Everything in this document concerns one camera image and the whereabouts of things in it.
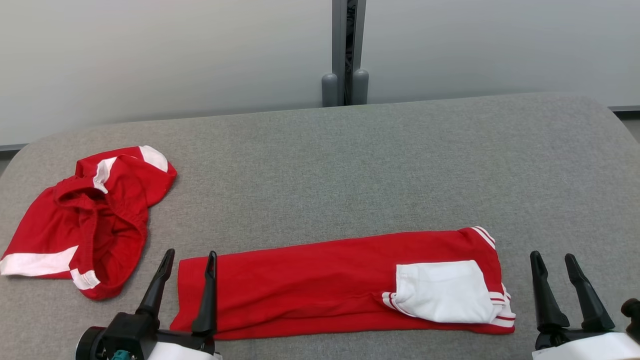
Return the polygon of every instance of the clothing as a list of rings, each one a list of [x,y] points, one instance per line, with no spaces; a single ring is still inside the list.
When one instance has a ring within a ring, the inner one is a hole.
[[[73,279],[90,299],[117,296],[147,240],[148,207],[177,173],[136,146],[79,160],[74,176],[44,190],[0,260],[1,275]]]
[[[206,263],[207,258],[180,262],[180,311],[172,330],[190,330]],[[221,255],[217,274],[221,340],[394,329],[515,330],[495,240],[480,227]],[[430,321],[441,319],[447,322]]]

